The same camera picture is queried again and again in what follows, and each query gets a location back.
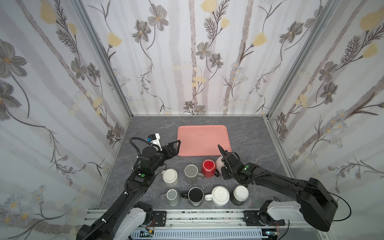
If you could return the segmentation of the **red mug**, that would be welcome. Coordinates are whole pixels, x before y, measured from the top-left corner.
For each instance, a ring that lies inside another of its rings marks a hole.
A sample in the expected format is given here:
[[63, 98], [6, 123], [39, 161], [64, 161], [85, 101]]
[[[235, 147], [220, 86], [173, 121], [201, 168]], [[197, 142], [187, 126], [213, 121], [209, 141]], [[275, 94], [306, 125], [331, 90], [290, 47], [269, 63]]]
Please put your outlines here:
[[216, 169], [216, 163], [212, 160], [205, 160], [202, 164], [202, 173], [205, 178], [219, 177], [220, 173]]

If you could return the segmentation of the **dark mug white base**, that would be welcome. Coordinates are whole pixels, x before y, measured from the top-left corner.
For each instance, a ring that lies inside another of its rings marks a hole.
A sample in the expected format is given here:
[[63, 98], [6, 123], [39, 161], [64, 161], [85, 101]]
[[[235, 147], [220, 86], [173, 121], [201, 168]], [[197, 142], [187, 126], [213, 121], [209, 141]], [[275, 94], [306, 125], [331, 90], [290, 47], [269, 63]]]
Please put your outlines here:
[[236, 206], [242, 206], [249, 197], [249, 190], [245, 186], [237, 186], [230, 193], [230, 201]]

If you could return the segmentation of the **pale pink mug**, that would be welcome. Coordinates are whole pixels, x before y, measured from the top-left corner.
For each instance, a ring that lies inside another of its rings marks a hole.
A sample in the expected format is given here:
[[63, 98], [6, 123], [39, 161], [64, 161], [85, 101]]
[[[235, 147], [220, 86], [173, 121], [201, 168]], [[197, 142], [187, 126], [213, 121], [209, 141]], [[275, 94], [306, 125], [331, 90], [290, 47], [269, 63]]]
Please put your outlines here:
[[219, 175], [222, 174], [222, 168], [225, 167], [223, 163], [223, 157], [218, 157], [216, 160], [216, 171]]

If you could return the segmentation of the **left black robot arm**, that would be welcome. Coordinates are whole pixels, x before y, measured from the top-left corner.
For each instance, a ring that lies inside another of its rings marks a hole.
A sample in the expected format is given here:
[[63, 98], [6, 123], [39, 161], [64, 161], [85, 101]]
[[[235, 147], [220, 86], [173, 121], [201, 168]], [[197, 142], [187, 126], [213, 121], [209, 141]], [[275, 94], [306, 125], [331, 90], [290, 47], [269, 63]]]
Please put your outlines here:
[[139, 199], [155, 180], [156, 170], [179, 154], [181, 141], [161, 147], [151, 137], [129, 139], [138, 155], [131, 175], [124, 182], [123, 192], [92, 225], [80, 228], [77, 240], [128, 240], [137, 227], [154, 222], [152, 206]]

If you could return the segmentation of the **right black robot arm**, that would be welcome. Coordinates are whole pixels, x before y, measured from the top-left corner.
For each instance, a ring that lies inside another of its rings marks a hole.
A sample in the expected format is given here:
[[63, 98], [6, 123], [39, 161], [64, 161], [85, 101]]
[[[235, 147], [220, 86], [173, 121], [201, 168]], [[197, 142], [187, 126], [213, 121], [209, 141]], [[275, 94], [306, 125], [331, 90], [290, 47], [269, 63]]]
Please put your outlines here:
[[267, 200], [259, 209], [256, 221], [262, 226], [283, 220], [305, 221], [313, 228], [328, 232], [335, 222], [338, 203], [336, 195], [329, 192], [317, 179], [308, 181], [282, 176], [257, 164], [243, 164], [235, 152], [218, 147], [224, 166], [224, 180], [234, 179], [241, 186], [250, 184], [265, 187], [292, 199], [290, 202]]

